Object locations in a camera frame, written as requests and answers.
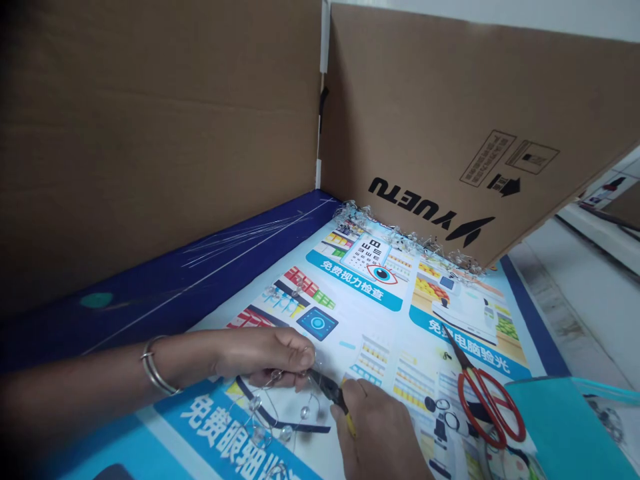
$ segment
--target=silver bangle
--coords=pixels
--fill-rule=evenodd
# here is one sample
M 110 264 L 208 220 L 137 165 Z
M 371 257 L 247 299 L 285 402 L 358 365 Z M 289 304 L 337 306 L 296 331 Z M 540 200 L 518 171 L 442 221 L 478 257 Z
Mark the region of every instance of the silver bangle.
M 182 389 L 174 388 L 164 381 L 164 379 L 158 373 L 158 368 L 156 368 L 155 362 L 153 361 L 153 352 L 151 351 L 153 342 L 164 337 L 166 337 L 166 335 L 160 335 L 149 340 L 145 346 L 145 350 L 142 353 L 142 356 L 140 356 L 140 360 L 142 360 L 142 365 L 144 366 L 145 372 L 147 373 L 149 380 L 151 380 L 151 383 L 154 384 L 159 390 L 161 390 L 162 393 L 171 397 L 173 395 L 177 395 L 178 393 L 182 393 Z

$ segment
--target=fingernail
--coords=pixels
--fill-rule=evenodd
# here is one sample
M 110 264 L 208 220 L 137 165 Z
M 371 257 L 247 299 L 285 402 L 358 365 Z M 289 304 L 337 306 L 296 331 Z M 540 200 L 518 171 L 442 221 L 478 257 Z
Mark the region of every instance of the fingernail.
M 300 366 L 304 369 L 309 368 L 315 362 L 315 355 L 313 354 L 313 350 L 306 350 L 302 354 L 302 358 L 300 359 Z

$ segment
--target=human hand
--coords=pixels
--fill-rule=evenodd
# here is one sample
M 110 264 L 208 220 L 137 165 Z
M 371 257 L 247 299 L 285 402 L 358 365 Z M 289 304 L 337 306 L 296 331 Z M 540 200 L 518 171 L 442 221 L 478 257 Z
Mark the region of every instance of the human hand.
M 406 406 L 362 379 L 347 380 L 342 391 L 357 433 L 354 439 L 344 412 L 332 405 L 347 480 L 433 480 Z
M 257 327 L 218 330 L 220 354 L 213 366 L 223 377 L 251 374 L 250 384 L 257 387 L 271 380 L 274 369 L 283 370 L 278 387 L 300 390 L 307 378 L 298 372 L 311 368 L 315 362 L 315 348 L 311 341 L 293 328 Z

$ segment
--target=red scissors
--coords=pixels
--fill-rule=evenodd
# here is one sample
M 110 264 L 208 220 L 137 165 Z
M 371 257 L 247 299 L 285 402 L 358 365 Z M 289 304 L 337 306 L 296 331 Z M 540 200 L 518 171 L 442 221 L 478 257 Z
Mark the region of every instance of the red scissors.
M 462 408 L 467 414 L 467 417 L 469 418 L 469 421 L 471 422 L 473 427 L 477 430 L 480 436 L 484 438 L 484 440 L 486 440 L 488 444 L 490 444 L 492 447 L 497 449 L 504 449 L 507 447 L 507 435 L 516 441 L 523 441 L 527 436 L 527 430 L 525 429 L 525 422 L 524 420 L 522 420 L 522 415 L 520 415 L 520 411 L 515 406 L 515 403 L 513 402 L 513 399 L 511 398 L 509 393 L 495 378 L 490 376 L 490 374 L 488 374 L 484 370 L 475 368 L 473 364 L 470 362 L 470 360 L 467 358 L 465 353 L 462 351 L 462 348 L 460 348 L 460 346 L 458 346 L 456 341 L 453 339 L 453 336 L 449 331 L 449 329 L 446 328 L 444 325 L 442 325 L 442 328 L 444 328 L 445 332 L 447 332 L 447 336 L 453 346 L 453 351 L 455 353 L 455 356 L 458 358 L 458 362 L 460 362 L 460 366 L 462 366 L 462 373 L 458 376 L 458 395 L 460 396 L 460 403 L 462 404 Z M 474 373 L 475 381 L 472 378 L 471 374 L 469 373 L 469 370 L 471 370 Z M 469 405 L 467 404 L 467 401 L 465 399 L 465 379 L 467 379 L 467 381 L 471 385 L 471 388 L 473 389 L 475 396 L 480 401 L 480 404 L 482 404 L 482 406 L 485 408 L 485 410 L 489 414 L 489 417 L 491 418 L 491 421 L 495 426 L 495 431 L 498 435 L 498 440 L 492 438 L 487 432 L 485 432 L 484 429 L 478 423 L 478 420 L 471 413 L 471 409 L 469 408 Z M 518 423 L 518 433 L 514 432 L 511 429 L 509 424 L 506 422 L 505 418 L 500 413 L 500 410 L 496 405 L 495 399 L 490 394 L 489 389 L 485 384 L 485 380 L 488 380 L 489 382 L 491 382 L 493 386 L 496 389 L 498 389 L 502 394 L 502 396 L 504 397 L 505 401 L 501 403 L 503 403 L 506 406 L 506 408 L 508 408 L 513 412 L 515 416 L 515 420 Z M 482 388 L 482 392 L 484 393 L 484 395 L 478 389 L 476 382 L 480 384 L 480 388 Z

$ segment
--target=brown cardboard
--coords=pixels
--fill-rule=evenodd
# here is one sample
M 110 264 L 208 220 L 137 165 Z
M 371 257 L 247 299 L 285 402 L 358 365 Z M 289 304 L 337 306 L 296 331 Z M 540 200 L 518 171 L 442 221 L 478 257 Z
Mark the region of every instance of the brown cardboard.
M 638 78 L 634 43 L 333 5 L 321 188 L 490 265 L 637 144 Z
M 312 190 L 321 0 L 40 0 L 8 28 L 4 315 Z
M 640 229 L 640 182 L 622 192 L 603 211 Z

